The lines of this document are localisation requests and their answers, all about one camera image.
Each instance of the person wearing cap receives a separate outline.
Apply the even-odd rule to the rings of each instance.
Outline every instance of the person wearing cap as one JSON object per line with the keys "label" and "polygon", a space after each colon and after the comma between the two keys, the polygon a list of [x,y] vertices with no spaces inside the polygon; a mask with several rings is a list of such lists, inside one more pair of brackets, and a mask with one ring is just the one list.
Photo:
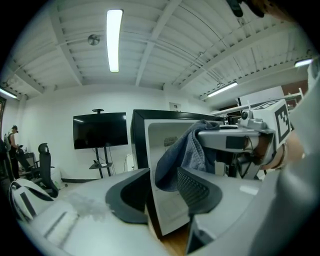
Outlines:
{"label": "person wearing cap", "polygon": [[16,125],[12,126],[11,132],[9,132],[8,134],[8,140],[11,145],[11,148],[9,150],[9,156],[11,161],[12,173],[15,179],[19,179],[19,165],[18,160],[16,158],[16,153],[19,146],[16,144],[15,141],[15,133],[19,133],[18,127]]}

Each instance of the baseboard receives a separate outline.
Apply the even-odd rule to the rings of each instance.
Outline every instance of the baseboard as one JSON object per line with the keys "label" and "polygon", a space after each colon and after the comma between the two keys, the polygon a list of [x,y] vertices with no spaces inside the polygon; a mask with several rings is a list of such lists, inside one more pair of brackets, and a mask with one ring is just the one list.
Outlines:
{"label": "baseboard", "polygon": [[61,180],[65,183],[86,183],[86,182],[96,181],[100,179],[99,178],[92,178],[92,179],[62,178]]}

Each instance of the black television screen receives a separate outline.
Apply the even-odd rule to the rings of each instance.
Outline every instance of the black television screen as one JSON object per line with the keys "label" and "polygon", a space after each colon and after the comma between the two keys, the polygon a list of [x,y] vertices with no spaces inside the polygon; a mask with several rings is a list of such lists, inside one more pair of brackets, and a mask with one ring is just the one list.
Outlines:
{"label": "black television screen", "polygon": [[74,149],[128,144],[126,113],[101,113],[73,117]]}

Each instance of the gray cloth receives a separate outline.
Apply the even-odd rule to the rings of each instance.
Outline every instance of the gray cloth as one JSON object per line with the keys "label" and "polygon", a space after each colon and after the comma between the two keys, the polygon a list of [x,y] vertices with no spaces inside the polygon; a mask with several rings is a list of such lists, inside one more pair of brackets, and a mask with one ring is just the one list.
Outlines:
{"label": "gray cloth", "polygon": [[216,122],[200,120],[189,129],[164,153],[155,170],[155,185],[168,192],[177,190],[177,168],[192,168],[201,172],[215,173],[216,151],[203,148],[198,139],[198,132],[219,130]]}

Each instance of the ceiling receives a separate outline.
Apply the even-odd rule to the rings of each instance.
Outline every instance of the ceiling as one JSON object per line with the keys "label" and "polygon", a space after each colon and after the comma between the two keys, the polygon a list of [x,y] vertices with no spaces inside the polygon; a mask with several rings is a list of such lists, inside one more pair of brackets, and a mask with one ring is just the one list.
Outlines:
{"label": "ceiling", "polygon": [[[208,93],[232,81],[250,84],[237,96],[260,91],[252,81],[287,77],[288,70],[297,74],[294,62],[315,55],[296,24],[258,18],[241,7],[244,16],[236,18],[226,0],[57,0],[26,27],[1,81],[29,98],[94,84],[156,90],[169,84],[207,101]],[[108,65],[109,9],[124,10],[119,73]],[[100,36],[98,45],[88,43],[92,34]],[[276,84],[273,79],[267,87]]]}

